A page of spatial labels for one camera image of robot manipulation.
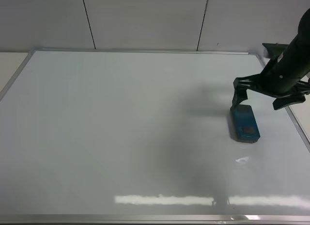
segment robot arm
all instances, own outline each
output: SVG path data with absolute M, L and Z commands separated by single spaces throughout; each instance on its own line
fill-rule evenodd
M 304 102 L 310 84 L 300 81 L 310 72 L 310 9 L 302 16 L 298 34 L 284 52 L 270 59 L 260 74 L 236 78 L 232 109 L 248 98 L 247 89 L 276 98 L 275 110 Z

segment whiteboard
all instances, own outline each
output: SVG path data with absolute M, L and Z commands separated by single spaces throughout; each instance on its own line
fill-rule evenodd
M 309 215 L 287 111 L 248 91 L 261 138 L 230 135 L 233 80 L 261 70 L 248 54 L 36 51 L 0 101 L 1 214 Z

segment whiteboard frame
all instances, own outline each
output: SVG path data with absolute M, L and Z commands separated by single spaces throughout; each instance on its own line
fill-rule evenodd
M 262 67 L 261 57 L 256 53 L 233 51 L 159 51 L 159 50 L 100 50 L 72 48 L 34 48 L 0 92 L 0 101 L 8 92 L 18 75 L 37 51 L 66 52 L 131 52 L 131 53 L 187 53 L 187 54 L 250 54 L 255 55 Z M 285 108 L 301 139 L 310 152 L 310 141 L 298 123 L 291 108 Z M 268 224 L 310 225 L 310 216 L 288 215 L 87 215 L 87 214 L 11 214 L 0 215 L 0 224 Z

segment blue object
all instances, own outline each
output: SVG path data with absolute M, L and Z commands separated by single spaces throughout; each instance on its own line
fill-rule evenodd
M 255 143 L 261 137 L 250 105 L 237 105 L 231 109 L 237 141 Z

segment whiteboard surface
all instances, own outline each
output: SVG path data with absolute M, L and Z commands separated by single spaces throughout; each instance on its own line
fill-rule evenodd
M 261 133 L 230 138 L 255 56 L 37 51 L 0 102 L 1 214 L 310 214 L 310 154 L 248 92 Z

